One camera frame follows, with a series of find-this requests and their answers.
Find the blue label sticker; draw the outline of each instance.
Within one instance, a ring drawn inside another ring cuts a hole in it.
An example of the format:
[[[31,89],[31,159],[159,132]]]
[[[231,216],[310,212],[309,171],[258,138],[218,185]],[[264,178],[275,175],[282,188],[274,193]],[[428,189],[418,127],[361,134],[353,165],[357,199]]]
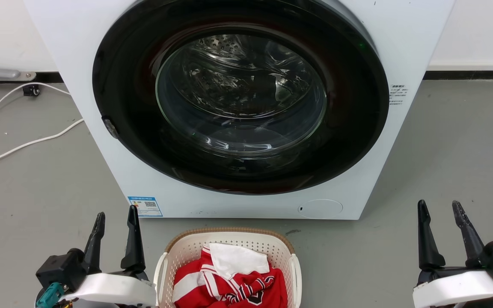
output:
[[[129,202],[138,209],[139,217],[163,217],[155,197],[132,197],[129,196]]]

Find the white wall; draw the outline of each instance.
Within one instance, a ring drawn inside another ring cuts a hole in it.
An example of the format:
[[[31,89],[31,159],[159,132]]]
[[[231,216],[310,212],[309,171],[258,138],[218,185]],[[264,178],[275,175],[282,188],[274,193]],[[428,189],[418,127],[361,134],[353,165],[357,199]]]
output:
[[[22,0],[0,0],[0,68],[57,71]],[[493,70],[493,0],[456,0],[429,69]]]
[[[0,68],[58,70],[22,0],[0,0]]]
[[[493,70],[493,0],[456,0],[430,70]]]

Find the baseboard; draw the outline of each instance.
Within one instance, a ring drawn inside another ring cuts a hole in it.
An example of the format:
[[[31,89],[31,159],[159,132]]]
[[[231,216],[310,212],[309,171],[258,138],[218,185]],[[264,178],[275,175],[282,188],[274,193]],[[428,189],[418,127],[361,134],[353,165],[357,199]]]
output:
[[[423,80],[493,80],[493,71],[427,71]]]
[[[43,82],[43,83],[63,83],[64,81],[62,80],[62,76],[60,76],[59,72],[36,72],[36,77],[33,80],[30,80],[29,82]],[[6,81],[0,81],[0,84],[2,83],[27,83],[27,81],[12,81],[12,80],[6,80]]]
[[[423,80],[493,80],[493,71],[427,71]],[[33,82],[63,83],[59,72],[39,72]],[[0,83],[25,83],[0,81]]]

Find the front-loading washing machine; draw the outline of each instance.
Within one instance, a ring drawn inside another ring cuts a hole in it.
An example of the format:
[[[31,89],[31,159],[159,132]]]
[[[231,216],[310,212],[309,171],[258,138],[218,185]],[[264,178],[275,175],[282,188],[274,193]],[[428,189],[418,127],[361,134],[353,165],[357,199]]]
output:
[[[145,217],[358,219],[453,0],[25,0]]]

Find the white cloth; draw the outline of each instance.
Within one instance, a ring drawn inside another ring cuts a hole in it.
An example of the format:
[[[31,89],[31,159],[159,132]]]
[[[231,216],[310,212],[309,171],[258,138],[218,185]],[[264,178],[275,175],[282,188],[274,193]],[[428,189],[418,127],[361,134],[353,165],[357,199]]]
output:
[[[267,256],[254,250],[221,243],[206,244],[211,251],[214,269],[220,277],[230,280],[236,273],[260,274],[270,271]]]

